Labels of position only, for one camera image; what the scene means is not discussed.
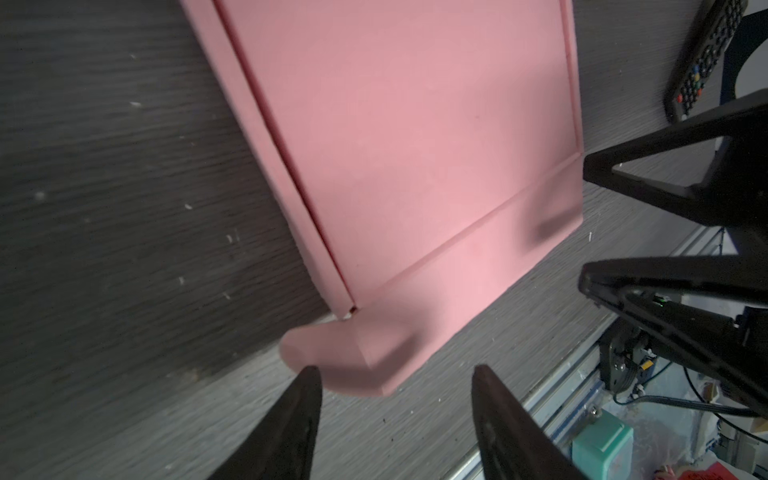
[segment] green plastic container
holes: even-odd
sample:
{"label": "green plastic container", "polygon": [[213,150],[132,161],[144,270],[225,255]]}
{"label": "green plastic container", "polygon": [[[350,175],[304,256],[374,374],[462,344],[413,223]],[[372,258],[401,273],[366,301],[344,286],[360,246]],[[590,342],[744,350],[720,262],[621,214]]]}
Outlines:
{"label": "green plastic container", "polygon": [[571,459],[590,480],[627,480],[633,437],[632,427],[603,412],[573,441]]}

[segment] pink box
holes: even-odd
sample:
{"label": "pink box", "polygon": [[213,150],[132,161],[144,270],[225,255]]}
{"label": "pink box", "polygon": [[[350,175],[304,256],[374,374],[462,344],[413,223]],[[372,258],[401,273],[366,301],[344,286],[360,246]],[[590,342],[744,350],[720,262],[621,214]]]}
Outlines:
{"label": "pink box", "polygon": [[570,0],[182,0],[317,289],[294,370],[388,395],[581,222]]}

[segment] gray wood surface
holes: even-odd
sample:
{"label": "gray wood surface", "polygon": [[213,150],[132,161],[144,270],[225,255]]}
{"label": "gray wood surface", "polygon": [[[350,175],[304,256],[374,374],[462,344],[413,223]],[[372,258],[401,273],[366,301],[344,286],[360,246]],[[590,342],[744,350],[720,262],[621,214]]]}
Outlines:
{"label": "gray wood surface", "polygon": [[[698,8],[576,0],[588,150],[665,125]],[[275,342],[327,313],[285,220],[176,2],[3,2],[0,58],[0,478],[205,478],[293,377]],[[712,149],[624,167],[690,183]],[[313,478],[444,475],[475,364],[524,396],[604,315],[584,261],[694,228],[589,184],[584,212],[394,396],[327,393]]]}

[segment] black cable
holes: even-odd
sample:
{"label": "black cable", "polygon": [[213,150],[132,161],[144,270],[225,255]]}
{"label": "black cable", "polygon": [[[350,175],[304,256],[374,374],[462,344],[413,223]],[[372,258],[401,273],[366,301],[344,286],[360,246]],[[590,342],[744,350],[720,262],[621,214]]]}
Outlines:
{"label": "black cable", "polygon": [[665,365],[663,369],[659,370],[658,372],[656,372],[655,374],[653,374],[652,376],[650,376],[650,378],[649,378],[648,380],[646,380],[645,382],[643,382],[643,388],[645,388],[645,386],[646,386],[646,385],[648,385],[648,384],[650,383],[650,381],[651,381],[651,380],[655,379],[656,377],[658,377],[659,375],[661,375],[662,373],[664,373],[664,370],[666,370],[666,369],[670,368],[670,365],[672,365],[672,360],[670,360],[670,362],[669,362],[667,365]]}
{"label": "black cable", "polygon": [[[685,368],[685,367],[683,367],[683,372],[685,373],[685,379],[686,379],[686,380],[688,380],[688,385],[690,386],[690,389],[694,391],[694,393],[695,393],[695,394],[696,394],[696,396],[699,398],[699,400],[701,400],[701,402],[703,402],[703,403],[707,403],[707,401],[704,399],[704,397],[703,397],[703,396],[701,396],[701,394],[699,393],[699,391],[698,391],[698,390],[696,390],[696,387],[694,386],[694,382],[693,382],[693,381],[690,379],[690,375],[688,375],[688,369],[687,369],[687,368]],[[734,429],[738,430],[739,432],[741,432],[741,433],[743,433],[744,435],[746,435],[746,436],[750,437],[751,439],[755,439],[755,440],[757,440],[758,442],[761,442],[761,443],[765,443],[766,445],[768,445],[768,440],[762,439],[762,438],[760,438],[759,436],[757,436],[757,435],[753,435],[753,434],[749,433],[747,430],[745,430],[745,429],[742,429],[742,428],[741,428],[741,427],[739,427],[739,426],[736,426],[736,425],[735,425],[734,423],[732,423],[731,421],[729,421],[729,420],[726,420],[725,418],[723,418],[723,416],[722,416],[722,415],[720,415],[719,413],[715,413],[714,415],[715,415],[715,416],[716,416],[718,419],[720,419],[720,421],[721,421],[722,423],[725,423],[726,425],[730,425],[732,428],[734,428]]]}
{"label": "black cable", "polygon": [[759,417],[760,414],[754,412],[752,409],[738,409],[736,407],[727,407],[723,405],[715,405],[713,403],[694,402],[693,400],[673,399],[667,396],[645,395],[632,399],[629,402],[619,402],[614,395],[614,402],[619,405],[630,405],[633,403],[659,403],[661,405],[669,405],[673,407],[680,407],[682,409],[701,410],[703,412],[712,413],[724,413],[725,415],[733,415],[737,417]]}

